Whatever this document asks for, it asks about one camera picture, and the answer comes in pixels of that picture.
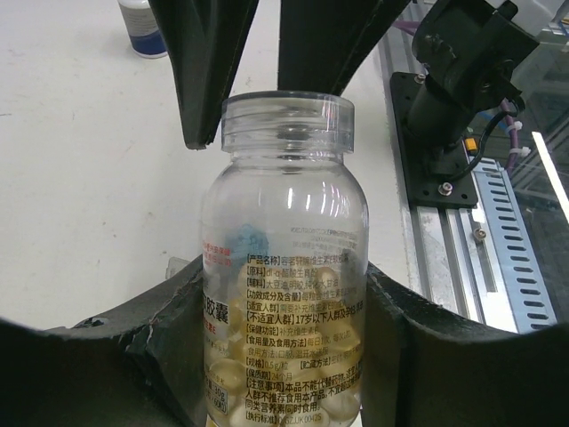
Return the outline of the weekly pill organizer strip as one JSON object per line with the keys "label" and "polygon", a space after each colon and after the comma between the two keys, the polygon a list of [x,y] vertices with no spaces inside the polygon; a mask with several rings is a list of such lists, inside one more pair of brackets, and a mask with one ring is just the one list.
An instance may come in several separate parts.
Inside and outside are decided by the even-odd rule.
{"label": "weekly pill organizer strip", "polygon": [[187,280],[188,277],[191,276],[193,270],[194,269],[191,266],[190,261],[178,257],[171,257],[168,261],[165,278],[166,279],[177,278],[178,280]]}

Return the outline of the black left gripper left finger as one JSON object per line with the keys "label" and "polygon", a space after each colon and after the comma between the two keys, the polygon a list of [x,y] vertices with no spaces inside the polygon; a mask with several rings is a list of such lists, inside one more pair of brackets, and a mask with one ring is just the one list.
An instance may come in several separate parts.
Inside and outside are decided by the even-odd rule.
{"label": "black left gripper left finger", "polygon": [[195,259],[71,328],[3,320],[2,425],[204,425],[202,272]]}

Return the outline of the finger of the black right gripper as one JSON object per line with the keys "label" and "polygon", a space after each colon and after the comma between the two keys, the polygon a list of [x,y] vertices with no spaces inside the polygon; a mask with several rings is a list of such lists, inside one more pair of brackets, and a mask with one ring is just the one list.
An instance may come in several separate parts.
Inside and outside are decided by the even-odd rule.
{"label": "finger of the black right gripper", "polygon": [[409,0],[284,0],[277,88],[340,96]]}
{"label": "finger of the black right gripper", "polygon": [[213,142],[258,3],[156,0],[150,3],[172,64],[187,149]]}

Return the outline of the clear bottle of yellow pills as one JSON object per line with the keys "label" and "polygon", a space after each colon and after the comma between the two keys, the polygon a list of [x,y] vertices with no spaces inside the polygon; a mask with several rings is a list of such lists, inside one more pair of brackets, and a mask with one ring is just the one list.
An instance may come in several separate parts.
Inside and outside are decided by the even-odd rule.
{"label": "clear bottle of yellow pills", "polygon": [[350,426],[360,414],[369,215],[344,163],[354,117],[321,93],[224,103],[229,162],[201,216],[216,426]]}

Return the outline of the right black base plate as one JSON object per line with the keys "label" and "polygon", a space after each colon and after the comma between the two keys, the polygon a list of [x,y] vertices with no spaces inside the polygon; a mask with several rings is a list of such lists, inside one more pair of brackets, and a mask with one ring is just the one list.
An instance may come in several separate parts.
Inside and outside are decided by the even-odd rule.
{"label": "right black base plate", "polygon": [[395,72],[389,89],[409,205],[474,207],[472,177],[454,177],[469,163],[462,139],[469,115],[431,77]]}

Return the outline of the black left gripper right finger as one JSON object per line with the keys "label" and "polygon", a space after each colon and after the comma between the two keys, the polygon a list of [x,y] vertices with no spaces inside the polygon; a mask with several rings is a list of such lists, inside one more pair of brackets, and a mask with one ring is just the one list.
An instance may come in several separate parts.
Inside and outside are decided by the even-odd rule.
{"label": "black left gripper right finger", "polygon": [[566,426],[568,326],[513,334],[366,272],[365,426]]}

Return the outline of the white blue small bottle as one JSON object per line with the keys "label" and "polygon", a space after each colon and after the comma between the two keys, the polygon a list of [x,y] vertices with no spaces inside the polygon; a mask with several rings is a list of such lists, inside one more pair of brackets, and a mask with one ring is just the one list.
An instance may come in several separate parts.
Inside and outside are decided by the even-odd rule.
{"label": "white blue small bottle", "polygon": [[157,59],[167,50],[148,0],[118,0],[132,49],[140,57]]}

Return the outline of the aluminium mounting rail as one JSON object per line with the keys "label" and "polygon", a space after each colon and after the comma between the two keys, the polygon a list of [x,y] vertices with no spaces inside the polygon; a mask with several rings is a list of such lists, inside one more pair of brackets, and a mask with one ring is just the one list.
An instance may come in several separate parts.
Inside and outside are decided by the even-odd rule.
{"label": "aluminium mounting rail", "polygon": [[517,333],[484,205],[439,210],[408,204],[389,80],[393,72],[422,73],[411,37],[391,29],[379,42],[390,139],[403,210],[409,286],[430,301],[470,320]]}

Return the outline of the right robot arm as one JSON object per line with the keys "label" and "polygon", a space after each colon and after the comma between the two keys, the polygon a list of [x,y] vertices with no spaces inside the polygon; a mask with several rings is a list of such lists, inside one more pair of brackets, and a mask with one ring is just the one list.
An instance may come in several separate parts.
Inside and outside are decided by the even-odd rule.
{"label": "right robot arm", "polygon": [[[249,36],[254,1],[154,1],[169,53],[189,149],[210,144]],[[277,86],[339,95],[365,56],[396,22],[403,1],[284,1]],[[474,115],[503,100],[521,104],[512,73],[537,45],[516,24],[512,1],[438,1],[413,36],[427,70],[406,121],[421,153],[456,141]]]}

